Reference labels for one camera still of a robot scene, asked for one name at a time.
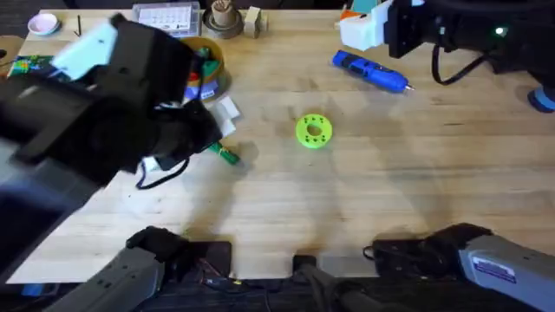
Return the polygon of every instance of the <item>black cable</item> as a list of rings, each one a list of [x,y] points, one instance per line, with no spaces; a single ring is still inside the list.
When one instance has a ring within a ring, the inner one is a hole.
[[[530,10],[545,10],[555,6],[555,0],[525,3],[469,3],[464,0],[426,0],[426,2],[451,10],[473,13],[519,13]]]
[[[152,188],[154,188],[158,185],[161,185],[162,183],[166,183],[167,181],[179,176],[181,173],[183,173],[185,171],[185,169],[187,169],[188,165],[189,165],[189,159],[185,159],[185,162],[183,163],[181,168],[178,169],[176,172],[170,173],[170,174],[166,175],[166,177],[160,178],[160,179],[154,181],[151,184],[143,185],[143,183],[145,182],[145,179],[147,178],[147,168],[145,166],[145,162],[141,161],[140,169],[142,170],[142,176],[140,177],[139,182],[137,182],[135,187],[138,190],[150,190],[150,189],[152,189]]]
[[[312,296],[314,297],[314,301],[316,302],[318,312],[326,312],[327,305],[326,301],[324,300],[323,289],[316,278],[314,278],[310,273],[304,270],[299,270],[298,272],[302,274],[307,281],[309,281],[310,287],[312,288]]]
[[[466,67],[464,67],[460,72],[458,72],[457,74],[453,75],[451,78],[444,81],[441,79],[441,76],[440,76],[440,48],[441,47],[438,44],[436,44],[434,45],[434,50],[432,51],[432,76],[434,77],[434,80],[437,83],[444,86],[448,86],[450,84],[453,84],[459,81],[464,76],[468,75],[471,71],[475,70],[481,63],[483,63],[489,57],[488,54],[484,54],[478,57],[470,64],[468,64]]]
[[[266,310],[268,312],[272,312],[271,311],[271,305],[270,305],[270,295],[268,293],[268,289],[264,292],[264,304],[266,305]]]
[[[202,85],[204,83],[204,75],[202,74],[202,65],[203,64],[204,64],[204,59],[202,57],[199,57],[198,61],[197,61],[197,66],[196,66],[196,70],[199,73],[199,92],[197,93],[197,96],[195,98],[196,101],[200,101],[201,100],[201,95],[202,95]],[[158,180],[154,181],[153,183],[151,183],[149,185],[143,185],[143,183],[145,182],[145,179],[147,178],[147,168],[145,166],[145,162],[141,161],[140,169],[142,171],[142,175],[141,175],[139,181],[137,182],[137,184],[135,185],[135,187],[137,188],[137,190],[150,190],[150,189],[152,189],[152,188],[154,188],[158,185],[166,183],[170,179],[173,179],[173,178],[179,176],[181,173],[183,173],[185,171],[185,169],[187,168],[188,165],[189,165],[189,158],[185,159],[185,163],[183,163],[183,166],[181,166],[181,168],[178,169],[176,172],[170,173],[170,174],[166,175],[166,177],[158,179]]]

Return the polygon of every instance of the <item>label sticker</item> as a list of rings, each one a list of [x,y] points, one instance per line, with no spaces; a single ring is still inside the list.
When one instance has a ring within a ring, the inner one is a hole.
[[[480,257],[473,257],[472,262],[474,268],[482,273],[495,276],[499,279],[506,280],[511,283],[517,283],[517,278],[514,275],[514,270],[505,265],[482,259]]]

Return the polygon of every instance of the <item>clear plastic box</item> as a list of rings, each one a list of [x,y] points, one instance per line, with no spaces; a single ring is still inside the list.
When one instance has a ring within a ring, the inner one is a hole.
[[[200,36],[200,4],[197,1],[135,4],[132,12],[134,22],[165,30],[173,37]]]

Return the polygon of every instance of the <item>small bowl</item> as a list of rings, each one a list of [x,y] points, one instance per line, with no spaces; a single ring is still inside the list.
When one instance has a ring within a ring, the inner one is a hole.
[[[54,14],[41,13],[29,20],[27,28],[37,36],[46,36],[55,32],[60,26],[60,21]]]

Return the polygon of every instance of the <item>white 3d printed part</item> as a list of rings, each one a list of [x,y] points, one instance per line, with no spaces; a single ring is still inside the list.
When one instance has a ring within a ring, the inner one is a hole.
[[[383,25],[388,21],[389,7],[393,0],[377,5],[369,14],[347,17],[339,22],[341,41],[344,45],[365,51],[384,44]],[[413,6],[424,4],[422,0],[413,0]]]

